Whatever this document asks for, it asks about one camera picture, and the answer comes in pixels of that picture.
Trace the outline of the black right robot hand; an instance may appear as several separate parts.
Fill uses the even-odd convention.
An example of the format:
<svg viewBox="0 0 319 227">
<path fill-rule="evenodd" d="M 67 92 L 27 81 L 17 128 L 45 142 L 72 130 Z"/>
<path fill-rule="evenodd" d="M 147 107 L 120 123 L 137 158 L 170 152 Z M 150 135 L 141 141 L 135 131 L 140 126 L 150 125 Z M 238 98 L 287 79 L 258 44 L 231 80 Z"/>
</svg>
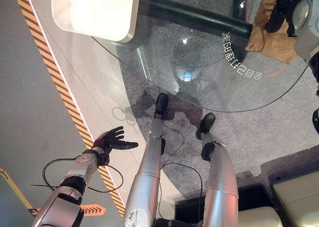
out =
<svg viewBox="0 0 319 227">
<path fill-rule="evenodd" d="M 273 7 L 269 21 L 266 25 L 268 33 L 277 32 L 283 25 L 286 19 L 286 14 L 290 5 L 290 0 L 276 0 L 276 4 Z"/>
</svg>

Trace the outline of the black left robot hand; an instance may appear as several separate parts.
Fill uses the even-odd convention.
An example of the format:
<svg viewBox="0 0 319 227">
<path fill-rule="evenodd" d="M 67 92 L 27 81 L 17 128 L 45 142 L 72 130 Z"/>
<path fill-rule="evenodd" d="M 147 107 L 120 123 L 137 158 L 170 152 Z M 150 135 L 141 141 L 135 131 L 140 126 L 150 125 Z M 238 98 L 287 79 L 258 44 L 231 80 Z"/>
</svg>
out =
<svg viewBox="0 0 319 227">
<path fill-rule="evenodd" d="M 93 143 L 93 148 L 100 148 L 105 153 L 115 150 L 130 150 L 139 146 L 137 142 L 124 141 L 124 127 L 119 126 L 104 132 Z"/>
</svg>

